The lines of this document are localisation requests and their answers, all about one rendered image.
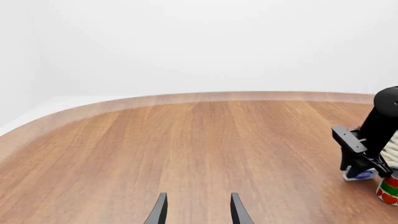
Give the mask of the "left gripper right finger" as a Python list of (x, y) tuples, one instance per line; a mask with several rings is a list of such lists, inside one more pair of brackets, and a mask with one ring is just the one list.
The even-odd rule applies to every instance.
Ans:
[(231, 194), (230, 210), (233, 224), (254, 224), (236, 192)]

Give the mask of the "red green soup tin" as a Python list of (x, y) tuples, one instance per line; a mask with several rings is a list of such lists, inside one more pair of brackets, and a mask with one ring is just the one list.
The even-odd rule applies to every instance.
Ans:
[(382, 179), (376, 195), (384, 203), (398, 207), (398, 177), (392, 175)]

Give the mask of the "white woven basket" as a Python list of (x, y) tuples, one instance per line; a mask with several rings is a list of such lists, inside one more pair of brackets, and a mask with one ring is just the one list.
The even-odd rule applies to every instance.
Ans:
[(392, 169), (398, 169), (398, 131), (394, 133), (380, 155)]

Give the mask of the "white blue cream cheese box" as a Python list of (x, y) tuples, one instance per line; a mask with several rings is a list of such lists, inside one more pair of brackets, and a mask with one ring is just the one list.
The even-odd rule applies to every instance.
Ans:
[(376, 170), (375, 169), (368, 169), (366, 171), (363, 171), (362, 173), (358, 174), (356, 177), (348, 177), (347, 174), (349, 172), (349, 167), (344, 171), (343, 173), (343, 178), (346, 181), (356, 181), (356, 180), (368, 180), (368, 179), (373, 179)]

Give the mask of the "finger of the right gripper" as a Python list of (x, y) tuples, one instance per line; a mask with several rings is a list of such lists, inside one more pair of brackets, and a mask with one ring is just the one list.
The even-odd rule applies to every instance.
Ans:
[(367, 164), (355, 164), (355, 165), (349, 166), (349, 172), (348, 172), (347, 176), (348, 177), (356, 177), (358, 174), (360, 174), (363, 171), (366, 171), (368, 169), (373, 169), (373, 168)]
[(363, 165), (359, 158), (362, 154), (363, 147), (361, 146), (341, 146), (340, 170), (346, 170), (349, 166), (355, 169), (361, 168)]

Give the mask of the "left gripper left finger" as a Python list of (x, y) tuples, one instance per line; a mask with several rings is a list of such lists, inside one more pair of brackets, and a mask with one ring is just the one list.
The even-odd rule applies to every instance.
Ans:
[(167, 193), (162, 192), (144, 224), (165, 224), (167, 218)]

